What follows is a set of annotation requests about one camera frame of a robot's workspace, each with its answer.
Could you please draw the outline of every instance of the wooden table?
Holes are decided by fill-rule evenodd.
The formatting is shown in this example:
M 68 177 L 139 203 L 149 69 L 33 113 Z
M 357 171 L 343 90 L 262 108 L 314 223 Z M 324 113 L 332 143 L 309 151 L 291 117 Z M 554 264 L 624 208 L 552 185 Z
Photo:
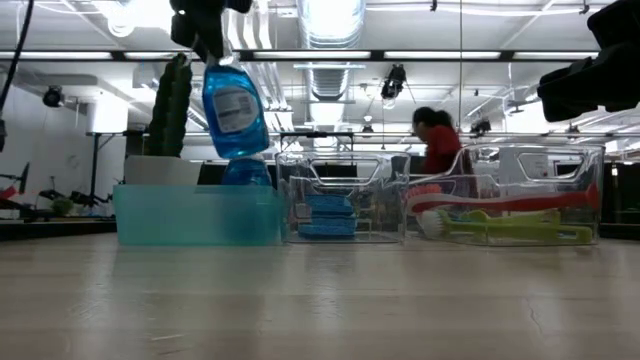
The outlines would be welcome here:
M 640 245 L 0 244 L 0 359 L 640 359 Z

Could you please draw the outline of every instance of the plastic organizer bin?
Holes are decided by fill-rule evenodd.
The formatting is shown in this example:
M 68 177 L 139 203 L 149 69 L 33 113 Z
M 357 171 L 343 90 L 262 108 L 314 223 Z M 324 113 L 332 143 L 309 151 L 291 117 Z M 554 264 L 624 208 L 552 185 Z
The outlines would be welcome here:
M 408 154 L 291 152 L 276 165 L 287 242 L 404 240 Z
M 282 202 L 270 186 L 120 185 L 114 203 L 122 245 L 282 244 Z
M 594 244 L 603 159 L 599 146 L 465 147 L 449 172 L 411 182 L 410 229 L 474 245 Z

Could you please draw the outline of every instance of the dish soap bottle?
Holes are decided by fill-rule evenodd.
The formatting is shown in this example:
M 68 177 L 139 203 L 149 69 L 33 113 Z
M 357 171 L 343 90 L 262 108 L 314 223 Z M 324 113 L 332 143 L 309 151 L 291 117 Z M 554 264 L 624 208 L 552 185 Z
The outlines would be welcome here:
M 202 101 L 220 157 L 250 156 L 269 147 L 262 102 L 246 72 L 211 62 L 204 73 Z
M 232 159 L 222 176 L 222 185 L 271 186 L 267 163 L 260 154 Z

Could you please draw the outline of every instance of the air duct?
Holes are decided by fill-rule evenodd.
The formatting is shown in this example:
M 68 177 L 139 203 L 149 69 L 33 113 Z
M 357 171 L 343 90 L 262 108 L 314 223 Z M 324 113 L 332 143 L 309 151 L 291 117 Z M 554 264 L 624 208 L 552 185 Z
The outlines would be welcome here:
M 364 23 L 365 0 L 297 0 L 302 45 L 307 49 L 353 49 L 358 46 Z M 344 114 L 344 97 L 349 83 L 348 69 L 312 69 L 307 71 L 311 118 L 318 123 L 337 125 Z M 332 109 L 329 118 L 327 106 Z

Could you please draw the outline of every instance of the person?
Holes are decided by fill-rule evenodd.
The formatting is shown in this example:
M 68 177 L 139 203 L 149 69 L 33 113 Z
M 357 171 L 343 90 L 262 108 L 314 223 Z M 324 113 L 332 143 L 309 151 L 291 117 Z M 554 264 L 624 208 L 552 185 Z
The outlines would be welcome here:
M 428 146 L 425 174 L 440 174 L 451 169 L 462 144 L 449 113 L 419 108 L 413 113 L 413 132 Z

